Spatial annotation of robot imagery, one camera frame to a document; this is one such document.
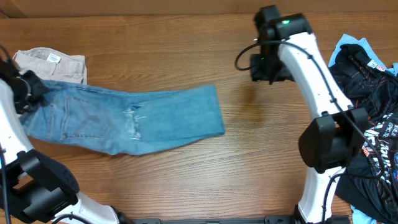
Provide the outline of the light blue denim jeans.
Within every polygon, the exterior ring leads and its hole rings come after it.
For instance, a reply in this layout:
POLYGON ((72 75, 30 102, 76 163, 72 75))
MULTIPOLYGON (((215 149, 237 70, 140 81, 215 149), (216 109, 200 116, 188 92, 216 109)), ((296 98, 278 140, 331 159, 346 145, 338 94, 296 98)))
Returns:
POLYGON ((44 102, 20 121, 27 135, 110 155, 143 155, 224 134, 213 85, 130 93, 46 80, 44 102))

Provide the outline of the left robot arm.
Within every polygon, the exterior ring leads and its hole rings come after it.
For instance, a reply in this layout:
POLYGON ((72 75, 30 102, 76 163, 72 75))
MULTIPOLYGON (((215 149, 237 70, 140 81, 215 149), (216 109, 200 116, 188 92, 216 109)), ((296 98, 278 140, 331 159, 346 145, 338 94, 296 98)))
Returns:
POLYGON ((1 208, 6 219, 24 223, 130 223, 109 205, 80 192, 73 174, 36 151, 19 117, 34 112, 46 88, 28 70, 20 73, 10 59, 1 61, 1 208))

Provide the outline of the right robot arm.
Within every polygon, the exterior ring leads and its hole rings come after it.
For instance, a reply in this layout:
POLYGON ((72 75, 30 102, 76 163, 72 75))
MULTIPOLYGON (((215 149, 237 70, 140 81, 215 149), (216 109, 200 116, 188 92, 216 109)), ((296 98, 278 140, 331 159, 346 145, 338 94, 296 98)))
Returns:
POLYGON ((349 217, 332 214, 331 204, 340 177, 363 144, 368 114, 354 108, 340 90, 303 14, 281 16, 276 6, 267 6, 256 13, 254 22, 260 52, 250 56, 252 80, 295 82, 312 120, 298 140, 308 167, 302 198, 292 216, 269 215, 264 221, 349 223, 349 217))

